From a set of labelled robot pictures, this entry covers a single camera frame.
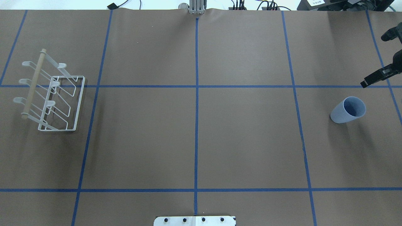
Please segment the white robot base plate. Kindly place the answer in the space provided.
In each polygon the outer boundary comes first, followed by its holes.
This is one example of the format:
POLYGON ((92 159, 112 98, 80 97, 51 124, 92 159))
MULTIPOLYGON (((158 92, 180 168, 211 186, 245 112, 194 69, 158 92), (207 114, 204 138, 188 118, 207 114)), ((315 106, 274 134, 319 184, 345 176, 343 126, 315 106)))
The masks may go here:
POLYGON ((154 226, 236 226, 234 216, 161 216, 154 226))

